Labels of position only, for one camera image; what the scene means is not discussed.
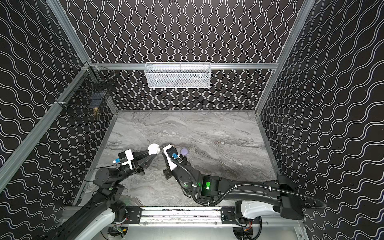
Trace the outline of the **white round charging case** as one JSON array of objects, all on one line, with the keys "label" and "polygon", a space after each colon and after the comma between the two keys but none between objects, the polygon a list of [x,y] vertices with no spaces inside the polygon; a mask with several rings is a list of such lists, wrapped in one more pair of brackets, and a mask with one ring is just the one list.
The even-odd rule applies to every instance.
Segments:
[{"label": "white round charging case", "polygon": [[160,146],[158,144],[150,144],[148,146],[149,155],[158,155],[160,153]]}]

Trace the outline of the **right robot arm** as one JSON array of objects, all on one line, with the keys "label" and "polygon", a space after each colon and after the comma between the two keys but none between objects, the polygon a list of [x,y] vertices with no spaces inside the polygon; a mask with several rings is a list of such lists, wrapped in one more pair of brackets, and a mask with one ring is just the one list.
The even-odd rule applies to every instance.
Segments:
[{"label": "right robot arm", "polygon": [[204,175],[183,155],[163,153],[163,157],[167,165],[165,175],[176,179],[186,197],[204,207],[216,207],[234,200],[236,215],[241,219],[253,220],[277,213],[284,219],[303,220],[304,210],[327,206],[324,201],[298,193],[284,176],[266,182],[235,181]]}]

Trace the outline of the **purple round charging case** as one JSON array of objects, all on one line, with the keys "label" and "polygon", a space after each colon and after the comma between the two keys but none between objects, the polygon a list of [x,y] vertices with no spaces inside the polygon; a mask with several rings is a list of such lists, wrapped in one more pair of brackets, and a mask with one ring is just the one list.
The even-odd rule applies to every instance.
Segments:
[{"label": "purple round charging case", "polygon": [[181,155],[187,156],[189,154],[189,150],[186,148],[181,149]]}]

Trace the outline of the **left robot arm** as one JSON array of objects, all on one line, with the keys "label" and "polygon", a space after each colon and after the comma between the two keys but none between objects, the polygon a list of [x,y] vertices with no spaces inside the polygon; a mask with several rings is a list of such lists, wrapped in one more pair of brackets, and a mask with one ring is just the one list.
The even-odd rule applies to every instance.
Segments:
[{"label": "left robot arm", "polygon": [[119,153],[113,165],[98,168],[93,184],[99,188],[91,199],[59,227],[33,239],[77,240],[85,234],[92,238],[90,228],[101,223],[97,218],[106,211],[112,214],[111,222],[124,222],[127,219],[127,211],[126,204],[120,200],[125,189],[121,182],[135,174],[144,175],[145,169],[159,153],[158,146],[153,150],[140,152],[127,150]]}]

